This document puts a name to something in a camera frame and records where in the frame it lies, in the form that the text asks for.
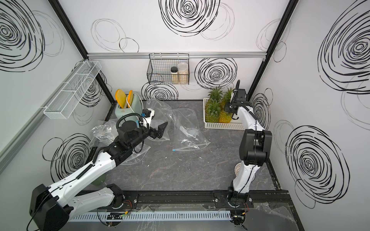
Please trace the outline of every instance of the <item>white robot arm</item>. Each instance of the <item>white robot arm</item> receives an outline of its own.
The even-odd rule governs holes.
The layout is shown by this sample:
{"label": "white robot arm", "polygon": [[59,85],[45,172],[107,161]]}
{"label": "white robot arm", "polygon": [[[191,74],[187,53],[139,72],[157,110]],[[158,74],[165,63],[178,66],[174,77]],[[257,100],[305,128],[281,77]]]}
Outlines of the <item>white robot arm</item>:
{"label": "white robot arm", "polygon": [[244,89],[239,89],[239,80],[225,111],[237,114],[244,126],[244,135],[239,148],[240,169],[233,180],[233,190],[248,193],[257,170],[269,160],[272,134],[260,125],[253,113],[252,105],[247,102]]}
{"label": "white robot arm", "polygon": [[[132,115],[139,118],[139,128],[131,120],[119,126],[125,117]],[[144,109],[142,114],[130,113],[121,117],[116,125],[118,136],[102,152],[95,154],[92,161],[48,187],[41,184],[33,190],[30,215],[41,231],[59,230],[67,221],[99,207],[112,205],[113,208],[120,208],[123,205],[125,197],[115,184],[82,196],[76,195],[136,152],[135,147],[140,146],[140,143],[142,148],[148,136],[162,137],[168,122],[159,125],[158,130],[153,129],[150,127],[153,116],[154,110],[149,108]]]}

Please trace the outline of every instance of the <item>glass jar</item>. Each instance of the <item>glass jar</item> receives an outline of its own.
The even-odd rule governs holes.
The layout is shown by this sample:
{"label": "glass jar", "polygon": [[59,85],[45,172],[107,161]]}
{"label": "glass jar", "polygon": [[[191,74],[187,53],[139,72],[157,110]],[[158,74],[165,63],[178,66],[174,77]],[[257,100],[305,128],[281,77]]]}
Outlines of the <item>glass jar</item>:
{"label": "glass jar", "polygon": [[177,67],[171,67],[171,78],[172,78],[172,84],[179,84]]}
{"label": "glass jar", "polygon": [[177,69],[179,84],[189,84],[189,65],[185,62],[181,62],[177,65]]}

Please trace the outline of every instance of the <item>white plastic basket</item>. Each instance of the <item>white plastic basket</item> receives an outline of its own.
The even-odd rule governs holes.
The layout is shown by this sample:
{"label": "white plastic basket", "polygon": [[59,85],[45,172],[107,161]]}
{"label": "white plastic basket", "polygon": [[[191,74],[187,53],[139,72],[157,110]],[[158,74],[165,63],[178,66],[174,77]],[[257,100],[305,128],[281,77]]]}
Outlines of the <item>white plastic basket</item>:
{"label": "white plastic basket", "polygon": [[244,126],[239,119],[231,120],[230,123],[207,123],[206,122],[206,103],[209,98],[203,99],[203,122],[204,128],[213,128],[213,129],[231,129],[231,130],[244,130]]}
{"label": "white plastic basket", "polygon": [[98,61],[84,61],[44,110],[50,119],[68,119],[101,69]]}

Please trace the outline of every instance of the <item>countertop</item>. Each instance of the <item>countertop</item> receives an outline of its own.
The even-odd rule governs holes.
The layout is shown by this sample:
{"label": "countertop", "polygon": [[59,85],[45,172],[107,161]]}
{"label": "countertop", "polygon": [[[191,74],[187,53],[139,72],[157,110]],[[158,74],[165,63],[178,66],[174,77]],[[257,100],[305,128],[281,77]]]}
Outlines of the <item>countertop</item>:
{"label": "countertop", "polygon": [[[123,190],[227,190],[235,178],[234,167],[240,162],[242,130],[205,129],[202,101],[166,101],[172,109],[190,108],[196,112],[199,129],[211,142],[196,151],[173,152],[172,141],[145,140],[151,148],[143,160],[133,165],[119,165],[107,173],[97,190],[116,184]],[[170,139],[174,129],[167,127]],[[250,190],[274,190],[269,170],[264,164],[256,173]]]}

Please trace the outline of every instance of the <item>white wall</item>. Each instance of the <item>white wall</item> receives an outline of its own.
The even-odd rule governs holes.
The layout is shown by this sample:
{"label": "white wall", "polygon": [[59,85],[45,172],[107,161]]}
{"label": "white wall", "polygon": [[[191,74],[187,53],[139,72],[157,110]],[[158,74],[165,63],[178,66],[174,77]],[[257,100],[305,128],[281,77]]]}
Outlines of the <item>white wall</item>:
{"label": "white wall", "polygon": [[[4,14],[9,17],[15,16],[12,8],[8,7],[10,3],[1,2],[4,2],[1,7]],[[19,7],[25,9],[26,14],[30,14],[28,19],[32,23],[27,25],[13,18],[12,22],[16,26],[10,27],[14,31],[8,35],[13,40],[9,39],[10,41],[6,42],[6,35],[0,36],[1,62],[12,62],[7,61],[9,58],[7,55],[20,55],[20,59],[23,58],[23,60],[14,61],[12,64],[0,65],[0,120],[3,121],[0,150],[6,146],[36,110],[44,106],[43,103],[64,81],[75,63],[82,58],[47,1],[37,0],[23,3],[18,0],[15,2],[19,4]],[[26,18],[22,13],[16,12],[21,18]],[[24,32],[21,32],[22,27],[26,28]],[[33,40],[26,40],[25,34],[33,36]],[[15,41],[25,42],[26,45],[16,48],[12,45]]]}
{"label": "white wall", "polygon": [[[261,58],[218,58],[203,60],[208,63],[215,63],[212,71],[211,68],[196,68],[202,59],[190,59],[190,76],[189,85],[165,85],[161,84],[159,88],[153,90],[152,86],[149,85],[147,79],[148,60],[128,59],[128,60],[99,60],[102,65],[102,69],[106,76],[109,76],[109,84],[111,84],[113,94],[117,89],[122,89],[125,93],[130,90],[137,92],[139,95],[143,95],[144,99],[148,96],[158,99],[203,99],[208,97],[209,87],[216,87],[218,84],[222,84],[222,89],[225,91],[227,87],[235,86],[238,79],[241,80],[240,87],[249,89],[253,82],[253,79],[258,71],[258,67],[261,64]],[[210,78],[220,73],[219,77]],[[151,93],[145,94],[145,89],[151,89]]]}
{"label": "white wall", "polygon": [[[50,16],[49,20],[55,21],[60,30],[52,30],[45,26],[43,18],[36,16],[42,27],[45,44],[50,44],[54,35],[53,43],[45,46],[44,52],[49,52],[49,55],[54,52],[55,56],[44,55],[36,68],[30,71],[27,68],[32,64],[19,69],[25,72],[6,72],[0,68],[2,80],[0,149],[18,132],[35,110],[42,106],[41,104],[71,72],[75,63],[81,59],[47,0],[26,1],[27,5],[20,0],[17,2],[25,9],[29,7],[32,11],[47,13]],[[62,32],[64,38],[61,54],[59,48],[54,50],[53,46],[60,38],[58,32]],[[1,48],[0,46],[0,56],[3,58],[3,54],[6,53]],[[77,105],[68,120],[46,118],[1,173],[0,230],[25,230],[31,219],[28,212],[32,190],[40,184],[48,186],[53,182],[52,179],[58,181],[59,177],[66,176],[84,165],[90,151],[88,143],[92,138],[89,131],[96,125],[97,120],[104,120],[110,108],[110,103],[96,81],[84,99],[85,102],[82,100]],[[62,164],[61,159],[58,159],[59,156],[65,157],[66,162]],[[32,222],[29,230],[35,229],[37,227]]]}
{"label": "white wall", "polygon": [[[370,1],[364,1],[339,21],[333,29],[338,30],[338,37],[329,33],[354,2],[301,0],[291,18],[284,60],[270,61],[255,92],[263,99],[266,88],[273,93],[272,100],[270,90],[266,91],[269,96],[261,106],[263,114],[271,116],[269,130],[274,141],[270,158],[306,231],[369,229],[370,95],[350,94],[368,90],[365,79],[369,76],[338,75],[328,65],[338,73],[369,71],[364,67],[370,64]],[[354,15],[362,15],[363,23],[346,24]],[[335,45],[325,42],[327,51],[322,56],[320,46],[327,35]],[[321,58],[330,57],[331,52],[333,60],[327,58],[328,63],[323,60],[321,64]],[[318,68],[318,54],[323,68]],[[349,69],[346,59],[358,69]],[[338,82],[350,81],[354,76],[365,81],[349,85]],[[354,90],[359,85],[364,88]]]}
{"label": "white wall", "polygon": [[[173,2],[178,5],[169,7]],[[60,3],[89,53],[190,52],[259,51],[258,34],[269,22],[281,18],[288,0],[63,0]]]}

